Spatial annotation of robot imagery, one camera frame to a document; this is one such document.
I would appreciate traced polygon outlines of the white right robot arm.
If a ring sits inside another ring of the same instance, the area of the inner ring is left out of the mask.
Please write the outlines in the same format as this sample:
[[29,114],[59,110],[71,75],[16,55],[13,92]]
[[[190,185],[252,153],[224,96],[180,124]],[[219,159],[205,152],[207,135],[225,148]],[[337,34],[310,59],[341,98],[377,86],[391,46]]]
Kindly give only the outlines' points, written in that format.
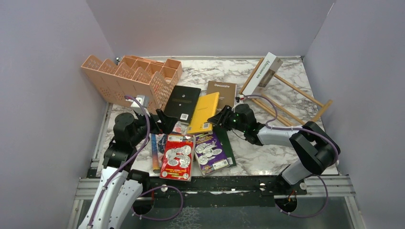
[[291,127],[269,126],[258,122],[247,104],[239,104],[235,108],[227,105],[207,121],[227,131],[242,132],[245,140],[253,145],[293,148],[298,159],[272,183],[272,189],[281,194],[289,193],[295,184],[311,175],[321,175],[337,162],[341,153],[339,146],[315,122]]

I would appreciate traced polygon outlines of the Little Women book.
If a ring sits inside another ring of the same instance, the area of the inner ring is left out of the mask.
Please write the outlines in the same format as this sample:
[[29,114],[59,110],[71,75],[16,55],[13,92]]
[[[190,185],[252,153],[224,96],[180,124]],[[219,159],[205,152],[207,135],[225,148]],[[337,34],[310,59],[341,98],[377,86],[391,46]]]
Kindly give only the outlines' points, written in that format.
[[[187,129],[187,125],[182,124],[181,122],[177,122],[171,131],[171,134],[179,134],[182,135],[185,133]],[[161,134],[161,135],[156,135],[156,144],[158,146],[158,149],[164,149],[166,145],[168,134]]]

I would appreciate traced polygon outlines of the brown Decorate Furniture book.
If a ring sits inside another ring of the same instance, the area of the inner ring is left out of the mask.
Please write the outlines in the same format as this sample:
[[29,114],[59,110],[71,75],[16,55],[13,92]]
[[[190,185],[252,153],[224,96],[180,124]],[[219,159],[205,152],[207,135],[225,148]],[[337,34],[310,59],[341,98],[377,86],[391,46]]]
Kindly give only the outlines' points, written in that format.
[[217,81],[209,81],[206,93],[211,94],[219,92],[218,106],[216,109],[216,114],[221,112],[221,110],[226,106],[233,107],[235,104],[237,84],[235,83],[225,83]]

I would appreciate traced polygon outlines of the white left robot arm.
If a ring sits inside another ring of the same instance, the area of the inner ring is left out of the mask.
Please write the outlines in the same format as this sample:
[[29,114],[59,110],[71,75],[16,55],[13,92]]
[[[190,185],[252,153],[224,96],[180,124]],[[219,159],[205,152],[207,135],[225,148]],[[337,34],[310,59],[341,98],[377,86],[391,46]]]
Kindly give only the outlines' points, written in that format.
[[93,201],[80,229],[118,229],[135,200],[150,190],[149,174],[132,169],[150,134],[170,134],[178,119],[157,109],[157,115],[121,113],[104,153],[103,168]]

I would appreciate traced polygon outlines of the white Afternoon Tea book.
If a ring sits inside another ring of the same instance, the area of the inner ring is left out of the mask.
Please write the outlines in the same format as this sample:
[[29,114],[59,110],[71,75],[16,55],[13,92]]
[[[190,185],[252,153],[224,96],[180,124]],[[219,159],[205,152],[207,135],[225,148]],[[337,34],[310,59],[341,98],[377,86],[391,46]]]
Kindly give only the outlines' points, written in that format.
[[276,74],[283,61],[276,55],[268,52],[264,58],[261,58],[254,70],[249,75],[247,81],[242,86],[240,94],[250,95],[265,88],[271,78]]

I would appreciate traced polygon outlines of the yellow Little Prince book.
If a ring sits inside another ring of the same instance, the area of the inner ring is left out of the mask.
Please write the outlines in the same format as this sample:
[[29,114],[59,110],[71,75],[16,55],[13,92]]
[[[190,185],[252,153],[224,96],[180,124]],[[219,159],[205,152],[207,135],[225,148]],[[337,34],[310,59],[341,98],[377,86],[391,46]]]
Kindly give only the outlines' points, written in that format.
[[220,93],[215,92],[199,97],[191,123],[188,126],[188,135],[196,135],[213,130],[213,125],[207,120],[216,114],[219,96]]

